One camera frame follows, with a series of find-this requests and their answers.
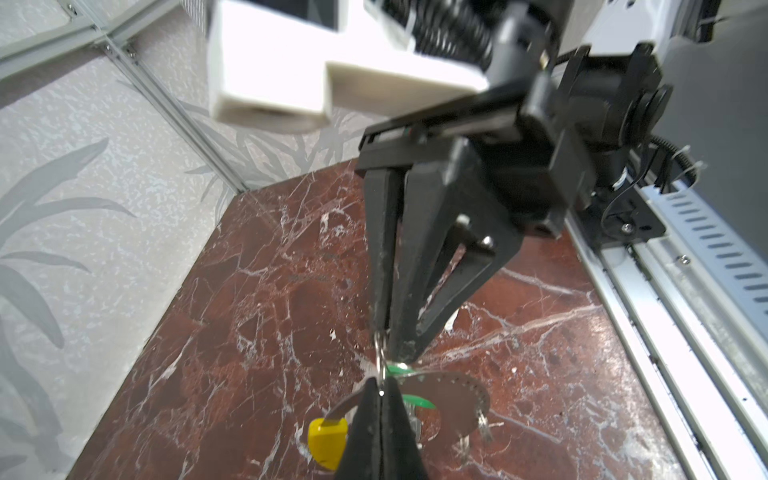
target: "yellow key cap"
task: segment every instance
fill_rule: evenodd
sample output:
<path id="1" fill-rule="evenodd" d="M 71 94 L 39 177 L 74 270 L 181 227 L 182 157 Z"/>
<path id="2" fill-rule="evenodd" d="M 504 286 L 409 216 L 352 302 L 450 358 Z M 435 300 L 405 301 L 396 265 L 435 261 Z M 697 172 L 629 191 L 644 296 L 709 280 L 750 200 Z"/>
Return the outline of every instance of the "yellow key cap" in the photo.
<path id="1" fill-rule="evenodd" d="M 328 421 L 325 425 L 323 419 L 314 419 L 306 435 L 312 458 L 323 467 L 335 472 L 346 447 L 347 429 L 345 419 L 338 422 Z"/>

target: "metal rail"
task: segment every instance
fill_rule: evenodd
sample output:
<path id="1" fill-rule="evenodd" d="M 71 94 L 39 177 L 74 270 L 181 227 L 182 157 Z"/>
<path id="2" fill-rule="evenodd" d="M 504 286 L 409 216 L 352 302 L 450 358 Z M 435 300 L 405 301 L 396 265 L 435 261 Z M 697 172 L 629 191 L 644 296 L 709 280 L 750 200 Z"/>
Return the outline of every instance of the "metal rail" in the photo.
<path id="1" fill-rule="evenodd" d="M 208 136 L 200 131 L 197 124 L 187 115 L 179 102 L 170 95 L 163 85 L 152 75 L 127 48 L 121 48 L 108 37 L 104 53 L 117 65 L 131 83 L 160 112 L 176 132 L 203 158 L 216 174 L 236 192 L 244 192 L 247 187 L 237 173 L 221 157 Z"/>
<path id="2" fill-rule="evenodd" d="M 616 333 L 627 352 L 627 357 L 634 367 L 634 371 L 637 373 L 637 377 L 648 395 L 664 431 L 667 433 L 670 444 L 677 454 L 686 476 L 690 480 L 711 480 L 714 477 L 710 467 L 700 454 L 693 433 L 667 391 L 667 387 L 651 361 L 640 335 L 632 326 L 632 322 L 624 310 L 624 305 L 619 300 L 613 283 L 603 268 L 603 263 L 587 245 L 571 213 L 566 217 L 565 224 L 571 234 L 571 240 L 576 247 L 581 264 L 592 279 L 595 290 L 614 324 Z"/>
<path id="3" fill-rule="evenodd" d="M 148 25 L 179 5 L 179 0 L 142 0 L 120 14 L 108 26 L 114 43 L 121 47 Z"/>
<path id="4" fill-rule="evenodd" d="M 768 264 L 696 192 L 660 195 L 645 187 L 642 194 L 762 334 L 768 350 Z"/>
<path id="5" fill-rule="evenodd" d="M 736 416 L 760 458 L 768 463 L 768 417 L 648 246 L 640 243 L 634 246 L 634 251 L 677 328 Z"/>
<path id="6" fill-rule="evenodd" d="M 600 258 L 717 477 L 768 478 L 739 422 L 630 252 L 608 248 Z"/>
<path id="7" fill-rule="evenodd" d="M 72 51 L 93 45 L 103 34 L 89 18 L 73 18 L 54 28 L 0 48 L 0 81 Z"/>

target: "bolt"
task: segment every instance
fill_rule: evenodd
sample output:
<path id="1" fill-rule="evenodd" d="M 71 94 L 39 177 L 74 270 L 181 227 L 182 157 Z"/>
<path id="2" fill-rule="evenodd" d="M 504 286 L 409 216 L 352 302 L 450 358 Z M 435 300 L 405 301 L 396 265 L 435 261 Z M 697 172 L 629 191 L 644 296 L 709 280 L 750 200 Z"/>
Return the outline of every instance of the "bolt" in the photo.
<path id="1" fill-rule="evenodd" d="M 538 63 L 541 65 L 542 70 L 546 70 L 547 66 L 549 66 L 549 53 L 547 53 L 546 50 L 541 53 L 541 56 L 538 58 Z"/>
<path id="2" fill-rule="evenodd" d="M 459 214 L 458 217 L 456 217 L 456 224 L 461 225 L 464 228 L 469 227 L 469 217 L 464 214 Z"/>
<path id="3" fill-rule="evenodd" d="M 480 240 L 480 244 L 484 246 L 485 248 L 493 248 L 495 245 L 493 239 L 491 237 L 486 237 L 482 240 Z"/>

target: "perforated metal strip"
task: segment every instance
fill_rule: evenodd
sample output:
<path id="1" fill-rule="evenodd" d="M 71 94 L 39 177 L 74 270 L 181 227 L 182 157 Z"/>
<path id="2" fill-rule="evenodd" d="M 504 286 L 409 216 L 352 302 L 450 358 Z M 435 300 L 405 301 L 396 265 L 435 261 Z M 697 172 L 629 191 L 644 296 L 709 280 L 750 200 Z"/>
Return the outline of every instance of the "perforated metal strip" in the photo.
<path id="1" fill-rule="evenodd" d="M 643 193 L 704 263 L 744 315 L 768 339 L 768 265 L 696 192 Z"/>

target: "screw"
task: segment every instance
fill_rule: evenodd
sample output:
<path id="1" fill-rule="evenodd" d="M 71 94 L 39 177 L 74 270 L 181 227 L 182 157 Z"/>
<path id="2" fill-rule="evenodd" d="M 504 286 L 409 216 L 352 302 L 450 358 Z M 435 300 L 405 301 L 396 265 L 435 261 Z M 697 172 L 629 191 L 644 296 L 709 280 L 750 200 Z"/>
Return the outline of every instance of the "screw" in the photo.
<path id="1" fill-rule="evenodd" d="M 538 63 L 541 65 L 542 70 L 545 70 L 547 66 L 549 66 L 549 53 L 547 53 L 546 50 L 541 53 L 541 56 L 538 58 Z"/>
<path id="2" fill-rule="evenodd" d="M 493 248 L 494 241 L 491 237 L 486 237 L 482 240 L 480 240 L 480 244 L 484 246 L 485 248 Z"/>
<path id="3" fill-rule="evenodd" d="M 478 416 L 478 430 L 480 430 L 480 437 L 483 442 L 493 442 L 493 434 L 491 433 L 491 426 L 488 424 L 488 417 L 481 409 L 477 411 Z"/>
<path id="4" fill-rule="evenodd" d="M 464 228 L 469 227 L 469 217 L 465 214 L 459 214 L 458 217 L 456 217 L 456 224 Z"/>
<path id="5" fill-rule="evenodd" d="M 469 436 L 461 437 L 458 440 L 458 457 L 462 465 L 469 462 Z"/>

